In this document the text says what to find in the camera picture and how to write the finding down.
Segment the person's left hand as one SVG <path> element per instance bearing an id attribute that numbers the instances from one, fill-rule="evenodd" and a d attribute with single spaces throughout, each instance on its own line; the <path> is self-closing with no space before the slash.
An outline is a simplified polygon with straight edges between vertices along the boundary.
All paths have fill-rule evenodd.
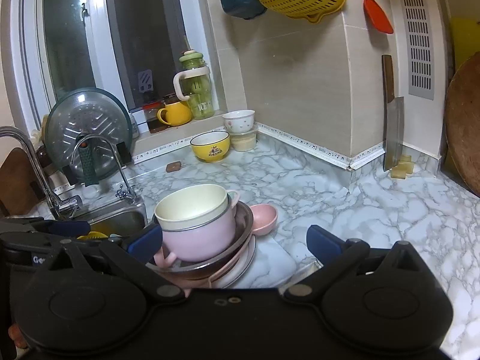
<path id="1" fill-rule="evenodd" d="M 16 323 L 14 323 L 13 325 L 10 326 L 10 328 L 8 328 L 8 335 L 10 336 L 10 339 L 13 340 L 13 342 L 15 343 L 15 346 L 18 349 L 25 350 L 28 347 L 28 344 L 24 339 L 20 331 L 20 328 Z"/>

